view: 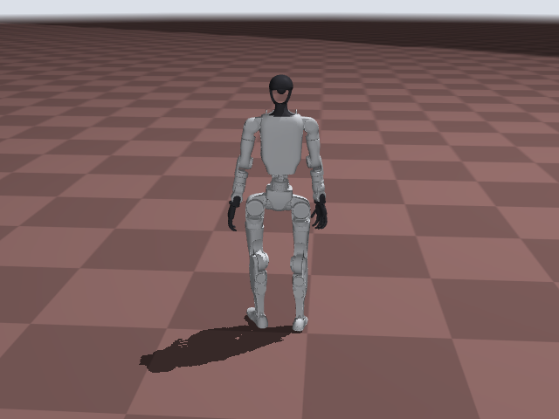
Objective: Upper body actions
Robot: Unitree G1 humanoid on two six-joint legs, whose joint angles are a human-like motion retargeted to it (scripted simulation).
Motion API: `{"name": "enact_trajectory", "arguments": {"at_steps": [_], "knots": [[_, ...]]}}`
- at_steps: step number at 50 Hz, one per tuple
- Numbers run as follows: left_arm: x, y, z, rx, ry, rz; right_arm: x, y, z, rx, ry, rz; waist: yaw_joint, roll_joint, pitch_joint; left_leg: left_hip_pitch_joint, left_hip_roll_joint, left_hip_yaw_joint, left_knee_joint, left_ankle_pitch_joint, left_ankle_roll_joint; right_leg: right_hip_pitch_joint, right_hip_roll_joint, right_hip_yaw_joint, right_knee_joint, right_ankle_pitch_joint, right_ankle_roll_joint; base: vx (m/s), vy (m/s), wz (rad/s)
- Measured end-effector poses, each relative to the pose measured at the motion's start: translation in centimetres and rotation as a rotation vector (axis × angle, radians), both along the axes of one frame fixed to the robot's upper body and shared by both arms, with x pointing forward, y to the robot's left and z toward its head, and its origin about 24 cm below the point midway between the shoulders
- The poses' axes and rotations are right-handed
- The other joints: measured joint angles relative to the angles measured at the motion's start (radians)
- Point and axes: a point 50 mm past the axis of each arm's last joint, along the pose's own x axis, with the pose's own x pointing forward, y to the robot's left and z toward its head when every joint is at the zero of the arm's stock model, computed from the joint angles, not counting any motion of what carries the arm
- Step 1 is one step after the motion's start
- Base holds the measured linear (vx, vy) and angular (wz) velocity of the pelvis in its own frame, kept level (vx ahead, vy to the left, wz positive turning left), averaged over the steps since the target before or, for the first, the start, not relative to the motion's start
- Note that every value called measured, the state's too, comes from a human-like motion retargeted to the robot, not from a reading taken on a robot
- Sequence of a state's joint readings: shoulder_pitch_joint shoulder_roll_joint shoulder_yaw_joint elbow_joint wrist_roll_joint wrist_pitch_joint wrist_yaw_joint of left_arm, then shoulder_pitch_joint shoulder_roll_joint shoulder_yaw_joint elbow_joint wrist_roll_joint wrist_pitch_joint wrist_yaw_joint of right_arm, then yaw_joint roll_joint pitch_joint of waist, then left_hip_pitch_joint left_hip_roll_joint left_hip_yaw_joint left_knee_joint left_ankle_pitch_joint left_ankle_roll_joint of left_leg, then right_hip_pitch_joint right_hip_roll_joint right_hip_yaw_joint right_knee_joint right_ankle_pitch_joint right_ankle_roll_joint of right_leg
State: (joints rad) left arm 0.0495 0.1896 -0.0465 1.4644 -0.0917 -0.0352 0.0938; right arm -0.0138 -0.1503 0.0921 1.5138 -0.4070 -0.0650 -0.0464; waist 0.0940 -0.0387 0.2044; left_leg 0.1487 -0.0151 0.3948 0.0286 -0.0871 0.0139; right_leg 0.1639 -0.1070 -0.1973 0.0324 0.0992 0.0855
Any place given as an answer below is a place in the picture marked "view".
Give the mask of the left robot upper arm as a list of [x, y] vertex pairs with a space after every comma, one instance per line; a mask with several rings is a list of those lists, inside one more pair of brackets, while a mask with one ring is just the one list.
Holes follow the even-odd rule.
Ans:
[[253, 158], [251, 157], [251, 154], [256, 138], [254, 133], [257, 133], [260, 130], [261, 120], [262, 117], [253, 117], [245, 121], [240, 144], [241, 155], [238, 165], [239, 168], [250, 169], [252, 167]]

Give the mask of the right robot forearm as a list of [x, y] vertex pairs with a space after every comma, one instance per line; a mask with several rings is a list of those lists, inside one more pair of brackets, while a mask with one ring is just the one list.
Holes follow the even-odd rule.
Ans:
[[[320, 156], [321, 158], [321, 156]], [[325, 194], [325, 186], [324, 186], [324, 180], [323, 180], [323, 166], [322, 166], [322, 160], [321, 160], [321, 166], [318, 168], [313, 168], [310, 171], [310, 175], [312, 176], [312, 189], [313, 189], [313, 199], [317, 202], [320, 201], [320, 195], [324, 194], [325, 198], [326, 198], [326, 194]]]

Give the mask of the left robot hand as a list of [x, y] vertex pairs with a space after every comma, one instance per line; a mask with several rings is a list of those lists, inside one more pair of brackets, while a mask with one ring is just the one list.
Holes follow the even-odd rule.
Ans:
[[233, 202], [231, 200], [229, 201], [230, 208], [228, 210], [228, 225], [229, 228], [233, 231], [236, 231], [236, 229], [234, 229], [236, 228], [236, 226], [232, 225], [232, 219], [234, 218], [236, 208], [240, 205], [240, 201], [241, 198], [239, 196], [235, 196], [233, 198]]

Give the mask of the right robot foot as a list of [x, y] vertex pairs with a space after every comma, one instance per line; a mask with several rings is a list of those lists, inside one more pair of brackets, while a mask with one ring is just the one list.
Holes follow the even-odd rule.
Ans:
[[306, 316], [304, 316], [303, 319], [300, 318], [300, 315], [299, 315], [298, 319], [296, 319], [296, 317], [295, 317], [294, 322], [293, 322], [293, 330], [294, 331], [303, 331], [305, 325], [307, 324], [307, 321], [308, 321], [308, 318]]

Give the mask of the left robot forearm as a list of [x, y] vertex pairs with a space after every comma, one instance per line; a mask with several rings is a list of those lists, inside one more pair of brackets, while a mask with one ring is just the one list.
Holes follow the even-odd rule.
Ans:
[[231, 201], [233, 202], [233, 198], [235, 196], [239, 196], [241, 198], [240, 203], [243, 201], [243, 193], [245, 191], [245, 182], [246, 178], [248, 177], [248, 172], [245, 169], [238, 168], [240, 161], [240, 156], [237, 159], [236, 169], [235, 169], [235, 178], [232, 187], [232, 194], [231, 194]]

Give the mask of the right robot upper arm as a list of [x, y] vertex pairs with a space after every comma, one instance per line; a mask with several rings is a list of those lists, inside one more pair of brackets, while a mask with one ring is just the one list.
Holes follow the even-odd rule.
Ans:
[[319, 126], [315, 119], [311, 117], [301, 116], [303, 121], [303, 130], [307, 132], [307, 149], [309, 155], [306, 156], [307, 166], [309, 168], [318, 168], [321, 166], [320, 158], [320, 136]]

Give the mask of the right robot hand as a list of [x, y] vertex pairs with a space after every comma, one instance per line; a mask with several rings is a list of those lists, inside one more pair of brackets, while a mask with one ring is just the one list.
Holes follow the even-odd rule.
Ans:
[[323, 229], [325, 228], [325, 226], [327, 225], [328, 219], [327, 219], [327, 210], [326, 207], [324, 205], [324, 203], [326, 202], [325, 200], [325, 195], [321, 194], [320, 195], [320, 201], [317, 202], [314, 200], [315, 205], [315, 210], [313, 212], [313, 214], [311, 215], [311, 218], [314, 216], [314, 214], [316, 213], [317, 217], [316, 217], [316, 221], [315, 223], [312, 225], [313, 227], [318, 224], [315, 229]]

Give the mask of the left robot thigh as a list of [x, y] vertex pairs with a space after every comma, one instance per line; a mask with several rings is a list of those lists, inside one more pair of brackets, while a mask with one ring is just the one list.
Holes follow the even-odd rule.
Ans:
[[266, 269], [268, 255], [263, 252], [264, 214], [266, 208], [266, 192], [250, 195], [245, 204], [245, 232], [249, 256], [256, 255], [258, 271]]

